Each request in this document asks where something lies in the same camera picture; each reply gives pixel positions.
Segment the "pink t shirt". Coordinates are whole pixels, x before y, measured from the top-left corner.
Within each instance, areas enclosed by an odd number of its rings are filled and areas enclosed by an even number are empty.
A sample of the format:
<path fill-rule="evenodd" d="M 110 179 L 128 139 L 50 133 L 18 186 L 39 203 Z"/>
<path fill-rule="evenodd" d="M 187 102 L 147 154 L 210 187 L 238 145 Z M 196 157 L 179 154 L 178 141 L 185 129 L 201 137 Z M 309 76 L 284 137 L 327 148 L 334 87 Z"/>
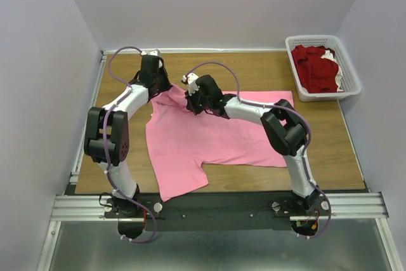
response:
<path fill-rule="evenodd" d="M 178 86 L 161 93 L 151 104 L 146 140 L 163 201 L 208 185 L 204 163 L 286 166 L 262 126 L 205 112 L 196 116 L 187 110 L 185 92 Z"/>

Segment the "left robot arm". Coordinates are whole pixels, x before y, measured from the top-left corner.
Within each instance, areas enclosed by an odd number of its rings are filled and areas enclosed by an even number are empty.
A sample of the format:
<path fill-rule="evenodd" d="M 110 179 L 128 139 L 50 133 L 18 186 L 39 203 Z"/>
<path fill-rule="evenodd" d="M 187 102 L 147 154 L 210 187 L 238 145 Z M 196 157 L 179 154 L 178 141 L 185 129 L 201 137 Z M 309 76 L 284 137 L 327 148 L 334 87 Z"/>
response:
<path fill-rule="evenodd" d="M 171 89 L 164 60 L 158 50 L 141 56 L 141 67 L 126 89 L 103 107 L 88 110 L 84 153 L 104 171 L 119 198 L 119 210 L 127 217 L 140 212 L 140 192 L 131 177 L 126 161 L 129 143 L 129 120 L 142 106 Z"/>

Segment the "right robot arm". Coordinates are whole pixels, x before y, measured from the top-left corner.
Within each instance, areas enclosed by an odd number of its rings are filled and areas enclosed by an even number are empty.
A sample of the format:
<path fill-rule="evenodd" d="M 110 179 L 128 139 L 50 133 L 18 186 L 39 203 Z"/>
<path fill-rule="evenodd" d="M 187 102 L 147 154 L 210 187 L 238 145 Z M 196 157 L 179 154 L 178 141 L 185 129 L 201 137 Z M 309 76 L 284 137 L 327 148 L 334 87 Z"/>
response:
<path fill-rule="evenodd" d="M 305 119 L 285 99 L 275 103 L 245 100 L 240 94 L 225 94 L 210 75 L 189 73 L 182 77 L 187 109 L 195 115 L 206 112 L 225 119 L 241 119 L 264 128 L 276 153 L 283 156 L 291 179 L 292 197 L 284 209 L 299 215 L 308 214 L 321 194 L 311 173 L 307 148 L 311 131 Z"/>

